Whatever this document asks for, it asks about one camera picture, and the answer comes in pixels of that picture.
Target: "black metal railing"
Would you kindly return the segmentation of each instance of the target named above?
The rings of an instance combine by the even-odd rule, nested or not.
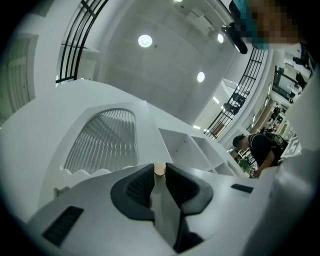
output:
[[[264,50],[253,48],[245,71],[228,102],[223,105],[223,109],[204,132],[212,139],[216,139],[235,118],[240,108],[244,105],[254,84],[265,56]]]
[[[78,78],[81,55],[90,29],[108,0],[82,0],[75,13],[73,22],[68,27],[56,84]]]

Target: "man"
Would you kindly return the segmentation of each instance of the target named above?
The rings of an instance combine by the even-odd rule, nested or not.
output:
[[[258,165],[258,169],[254,172],[256,178],[260,176],[264,169],[277,166],[285,150],[286,141],[280,136],[273,140],[272,136],[275,135],[263,133],[244,136],[242,134],[233,139],[232,144],[237,149],[246,150],[250,148],[251,154]]]

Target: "black t-shirt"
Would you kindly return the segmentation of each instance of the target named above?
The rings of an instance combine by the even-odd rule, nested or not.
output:
[[[277,166],[280,160],[283,150],[275,146],[265,135],[263,134],[253,134],[248,137],[250,143],[250,151],[254,159],[256,160],[258,166],[260,167],[266,160],[267,155],[270,150],[274,154],[274,161],[271,166]]]

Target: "ceiling light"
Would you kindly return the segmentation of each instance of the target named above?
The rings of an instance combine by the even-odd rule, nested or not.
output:
[[[216,97],[213,97],[213,100],[214,100],[217,104],[220,103],[220,101],[219,101]]]
[[[138,38],[138,43],[141,47],[147,48],[152,44],[152,38],[150,35],[143,34]]]
[[[200,73],[197,75],[196,79],[198,80],[199,83],[202,83],[202,82],[205,80],[205,73],[200,72]]]
[[[222,36],[222,34],[218,34],[218,41],[221,44],[224,42],[224,37]]]

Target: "black cap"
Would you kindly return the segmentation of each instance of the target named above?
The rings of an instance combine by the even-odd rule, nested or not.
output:
[[[239,142],[242,141],[242,140],[244,139],[244,137],[245,137],[245,136],[244,136],[243,134],[235,137],[235,138],[233,139],[232,145],[237,148],[238,145],[239,145]]]

